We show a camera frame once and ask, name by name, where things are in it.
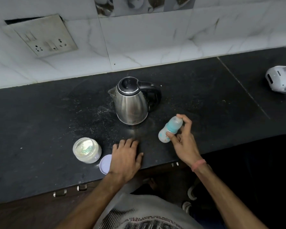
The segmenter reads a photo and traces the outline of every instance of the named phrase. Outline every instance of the kitchen counter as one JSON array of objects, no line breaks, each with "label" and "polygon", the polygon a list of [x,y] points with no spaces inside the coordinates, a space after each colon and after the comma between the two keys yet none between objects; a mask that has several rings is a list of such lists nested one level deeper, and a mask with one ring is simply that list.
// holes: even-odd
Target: kitchen counter
[{"label": "kitchen counter", "polygon": [[[140,140],[142,168],[178,160],[158,132],[176,113],[193,121],[201,153],[286,133],[286,96],[265,72],[286,65],[286,48],[180,62],[0,89],[0,203],[104,177],[99,161],[76,159],[72,146],[95,139],[102,156],[121,139]],[[139,126],[123,125],[107,91],[126,76],[162,90],[158,108]]]}]

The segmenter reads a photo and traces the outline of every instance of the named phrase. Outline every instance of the black kettle lid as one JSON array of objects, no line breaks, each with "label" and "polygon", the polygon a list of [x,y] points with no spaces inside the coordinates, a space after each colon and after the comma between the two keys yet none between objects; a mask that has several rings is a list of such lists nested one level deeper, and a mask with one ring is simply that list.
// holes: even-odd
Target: black kettle lid
[{"label": "black kettle lid", "polygon": [[125,77],[117,85],[118,92],[124,96],[134,96],[140,92],[138,82],[134,77]]}]

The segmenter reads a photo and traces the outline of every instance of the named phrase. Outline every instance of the white appliance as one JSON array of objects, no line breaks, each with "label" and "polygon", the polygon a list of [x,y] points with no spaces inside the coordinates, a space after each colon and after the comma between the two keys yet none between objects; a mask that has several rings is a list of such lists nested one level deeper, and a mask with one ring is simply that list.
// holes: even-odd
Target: white appliance
[{"label": "white appliance", "polygon": [[286,93],[286,66],[275,66],[266,73],[266,79],[275,92]]}]

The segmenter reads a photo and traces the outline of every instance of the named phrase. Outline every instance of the wall plate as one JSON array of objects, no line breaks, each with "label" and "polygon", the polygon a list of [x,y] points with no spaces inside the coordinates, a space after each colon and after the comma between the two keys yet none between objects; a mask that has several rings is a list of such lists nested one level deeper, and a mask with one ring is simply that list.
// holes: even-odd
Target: wall plate
[{"label": "wall plate", "polygon": [[59,15],[9,25],[37,57],[77,50]]}]

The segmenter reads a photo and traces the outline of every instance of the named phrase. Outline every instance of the kettle spout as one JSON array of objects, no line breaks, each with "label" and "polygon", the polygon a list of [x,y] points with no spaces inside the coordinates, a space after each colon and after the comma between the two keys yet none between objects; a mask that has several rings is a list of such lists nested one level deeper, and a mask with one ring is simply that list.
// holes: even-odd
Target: kettle spout
[{"label": "kettle spout", "polygon": [[115,95],[115,93],[116,93],[116,87],[111,88],[111,89],[108,91],[108,93],[109,93],[109,95],[110,95],[113,99],[115,99],[115,98],[116,98],[116,95]]}]

